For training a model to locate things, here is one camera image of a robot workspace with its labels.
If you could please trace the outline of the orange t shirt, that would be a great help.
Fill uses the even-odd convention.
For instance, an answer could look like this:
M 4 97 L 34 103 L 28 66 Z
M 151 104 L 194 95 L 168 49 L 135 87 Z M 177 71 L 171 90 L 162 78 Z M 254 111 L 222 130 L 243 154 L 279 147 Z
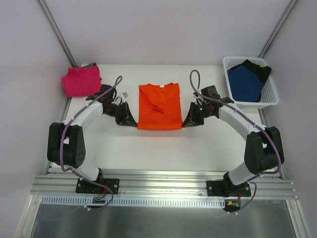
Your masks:
M 178 130 L 182 123 L 178 83 L 139 86 L 138 129 Z

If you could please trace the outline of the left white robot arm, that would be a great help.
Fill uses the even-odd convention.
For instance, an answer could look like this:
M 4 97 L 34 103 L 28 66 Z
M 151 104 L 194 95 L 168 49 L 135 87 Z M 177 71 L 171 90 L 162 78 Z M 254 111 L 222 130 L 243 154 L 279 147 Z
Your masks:
M 103 172 L 85 158 L 84 132 L 101 115 L 113 117 L 118 126 L 137 127 L 127 97 L 126 92 L 118 96 L 115 87 L 103 84 L 99 92 L 86 98 L 85 105 L 73 117 L 53 122 L 49 127 L 48 161 L 87 181 L 92 192 L 100 192 L 104 186 Z

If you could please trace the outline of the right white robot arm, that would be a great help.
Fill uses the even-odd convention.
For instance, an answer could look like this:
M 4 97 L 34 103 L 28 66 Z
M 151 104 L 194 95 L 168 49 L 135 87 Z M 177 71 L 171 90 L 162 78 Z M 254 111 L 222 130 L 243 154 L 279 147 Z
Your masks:
M 225 173 L 222 180 L 209 182 L 209 193 L 234 196 L 260 175 L 280 171 L 285 159 L 280 131 L 275 126 L 256 124 L 230 98 L 222 98 L 215 86 L 201 89 L 200 96 L 201 99 L 190 104 L 182 127 L 200 126 L 206 118 L 216 117 L 230 125 L 246 142 L 243 163 Z

